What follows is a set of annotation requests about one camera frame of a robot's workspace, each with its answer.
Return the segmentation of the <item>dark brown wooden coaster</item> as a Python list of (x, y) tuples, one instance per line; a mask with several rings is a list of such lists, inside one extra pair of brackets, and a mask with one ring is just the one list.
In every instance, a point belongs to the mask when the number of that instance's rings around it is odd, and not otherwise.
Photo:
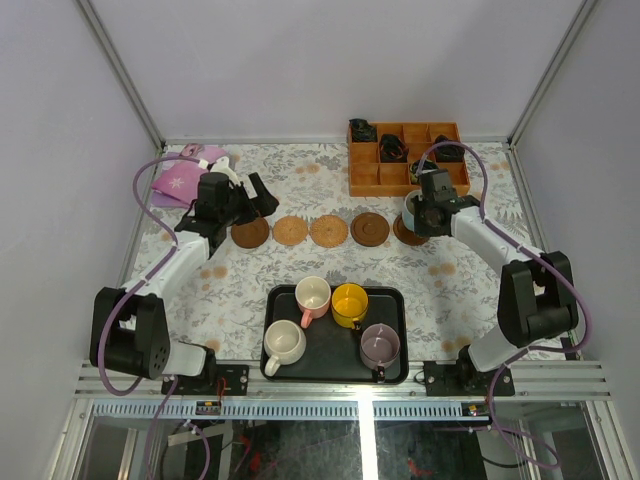
[(390, 227), (387, 220), (373, 212), (357, 215), (350, 226), (351, 236), (359, 245), (377, 247), (387, 240)]

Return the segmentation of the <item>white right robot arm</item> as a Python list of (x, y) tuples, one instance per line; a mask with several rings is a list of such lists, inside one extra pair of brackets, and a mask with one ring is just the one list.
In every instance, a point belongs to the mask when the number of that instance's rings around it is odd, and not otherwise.
[(412, 200), (414, 233), (449, 236), (465, 244), (500, 276), (497, 325), (459, 353), (458, 387), (478, 394), (491, 371), (534, 343), (578, 325), (571, 265), (560, 252), (545, 253), (517, 242), (494, 223), (475, 197), (460, 196), (444, 169), (418, 176), (421, 193)]

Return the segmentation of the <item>woven rattan coaster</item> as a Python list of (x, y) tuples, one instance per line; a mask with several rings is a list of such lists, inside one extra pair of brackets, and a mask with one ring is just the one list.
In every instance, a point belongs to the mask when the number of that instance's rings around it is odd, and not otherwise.
[(323, 215), (311, 225), (313, 242), (324, 248), (341, 245), (348, 237), (349, 229), (344, 220), (336, 215)]
[(307, 222), (298, 216), (283, 217), (274, 224), (272, 234), (274, 240), (281, 245), (298, 245), (308, 235)]

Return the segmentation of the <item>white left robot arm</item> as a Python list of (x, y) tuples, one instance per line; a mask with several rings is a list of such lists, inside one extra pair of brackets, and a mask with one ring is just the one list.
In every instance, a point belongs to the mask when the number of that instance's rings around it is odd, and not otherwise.
[(114, 395), (122, 392), (109, 381), (110, 371), (137, 381), (179, 377), (201, 395), (217, 387), (214, 351), (172, 340), (166, 306), (221, 247), (231, 227), (266, 218), (279, 205), (256, 172), (249, 176), (254, 189), (249, 193), (230, 168), (190, 161), (203, 173), (196, 197), (177, 225), (170, 227), (149, 208), (143, 210), (169, 235), (166, 252), (122, 286), (102, 288), (94, 300), (90, 362)]

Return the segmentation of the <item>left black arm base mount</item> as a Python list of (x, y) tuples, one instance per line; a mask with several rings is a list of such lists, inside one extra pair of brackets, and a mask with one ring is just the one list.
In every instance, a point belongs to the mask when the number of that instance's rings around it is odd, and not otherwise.
[(246, 364), (219, 364), (199, 376), (177, 377), (174, 395), (227, 397), (245, 396), (249, 383)]

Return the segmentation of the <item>light blue ceramic cup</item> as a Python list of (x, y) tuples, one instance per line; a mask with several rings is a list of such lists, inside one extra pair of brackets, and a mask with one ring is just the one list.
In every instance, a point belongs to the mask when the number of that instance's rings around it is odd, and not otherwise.
[(404, 198), (403, 209), (401, 214), (402, 222), (405, 228), (412, 233), (415, 232), (415, 227), (414, 227), (414, 218), (415, 218), (414, 199), (415, 198), (418, 198), (418, 199), (422, 198), (422, 194), (420, 190), (413, 190), (406, 195), (406, 197)]

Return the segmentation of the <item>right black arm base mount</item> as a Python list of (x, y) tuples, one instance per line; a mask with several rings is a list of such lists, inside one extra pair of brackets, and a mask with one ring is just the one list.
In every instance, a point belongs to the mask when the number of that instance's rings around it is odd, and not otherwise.
[(430, 397), (486, 397), (497, 370), (479, 372), (465, 361), (424, 361), (426, 394)]

